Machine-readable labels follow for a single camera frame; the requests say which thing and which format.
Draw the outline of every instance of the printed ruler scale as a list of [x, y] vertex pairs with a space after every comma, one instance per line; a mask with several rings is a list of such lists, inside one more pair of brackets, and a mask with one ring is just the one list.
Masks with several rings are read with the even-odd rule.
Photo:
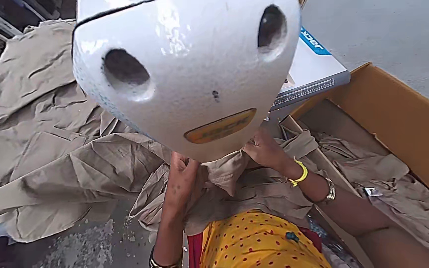
[[296, 98], [302, 97], [304, 95], [311, 94], [313, 92], [328, 88], [328, 87], [333, 86], [333, 85], [334, 85], [334, 79], [329, 79], [327, 81], [320, 82], [320, 83], [317, 83], [315, 85], [312, 85], [312, 86], [291, 92], [291, 93], [286, 94], [284, 96], [277, 97], [271, 107], [274, 107], [274, 106], [282, 104], [284, 102], [291, 101], [291, 100], [294, 100]]

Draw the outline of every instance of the yellow dress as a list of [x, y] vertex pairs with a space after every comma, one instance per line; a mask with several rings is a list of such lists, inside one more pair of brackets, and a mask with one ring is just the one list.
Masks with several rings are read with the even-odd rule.
[[[299, 241], [287, 239], [288, 232]], [[296, 225], [259, 211], [211, 222], [203, 232], [200, 267], [331, 268]]]

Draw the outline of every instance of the hand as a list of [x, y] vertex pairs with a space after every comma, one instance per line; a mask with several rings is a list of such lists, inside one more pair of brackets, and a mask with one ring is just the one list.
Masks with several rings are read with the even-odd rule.
[[243, 147], [245, 151], [256, 163], [281, 172], [290, 157], [271, 137], [269, 131], [264, 127], [254, 132], [254, 136]]
[[169, 206], [177, 211], [185, 209], [194, 188], [199, 165], [200, 163], [196, 160], [189, 159], [177, 152], [172, 152], [164, 208]]

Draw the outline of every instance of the beige cloth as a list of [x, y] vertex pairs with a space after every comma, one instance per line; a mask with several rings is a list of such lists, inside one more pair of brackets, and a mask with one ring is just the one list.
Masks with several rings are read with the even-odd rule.
[[392, 154], [377, 155], [335, 137], [318, 136], [321, 150], [346, 179], [364, 196], [363, 187], [379, 189], [383, 196], [367, 197], [371, 203], [429, 249], [429, 190], [408, 174], [408, 167]]
[[[305, 157], [318, 148], [318, 144], [310, 132], [303, 131], [301, 134], [297, 134], [285, 127], [283, 129], [291, 135], [295, 135], [287, 140], [277, 139], [284, 151], [291, 157], [305, 161], [314, 172], [318, 171], [315, 164]], [[212, 221], [228, 218], [251, 209], [259, 209], [300, 226], [308, 227], [305, 216], [312, 203], [307, 201], [298, 187], [292, 187], [277, 171], [259, 167], [242, 151], [234, 152], [217, 162], [203, 164], [206, 164], [208, 173], [211, 173], [208, 177], [212, 174], [223, 174], [230, 178], [229, 185], [236, 186], [236, 188], [230, 188], [230, 192], [228, 192], [213, 186], [213, 181], [206, 183], [201, 197], [192, 197], [192, 200], [196, 200], [196, 202], [193, 205], [189, 204], [184, 226], [187, 235], [203, 232], [208, 223]], [[161, 220], [168, 172], [169, 167], [162, 165], [150, 176], [129, 214], [130, 217], [137, 218], [145, 229], [152, 231], [151, 239], [155, 238], [154, 232], [158, 230]], [[198, 177], [199, 184], [204, 181], [206, 179]]]
[[[58, 233], [84, 216], [104, 220], [117, 198], [163, 197], [165, 185], [149, 178], [166, 181], [170, 150], [134, 134], [77, 86], [74, 24], [30, 27], [0, 58], [0, 221], [16, 241]], [[208, 180], [233, 195], [248, 166], [255, 165], [241, 151], [204, 163], [199, 188]]]

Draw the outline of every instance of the woman's left hand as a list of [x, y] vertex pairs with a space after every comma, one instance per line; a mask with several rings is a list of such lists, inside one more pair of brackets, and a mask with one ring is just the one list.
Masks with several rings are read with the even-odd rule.
[[164, 208], [169, 206], [177, 211], [185, 210], [194, 189], [199, 165], [200, 163], [196, 160], [189, 159], [177, 152], [172, 152]]

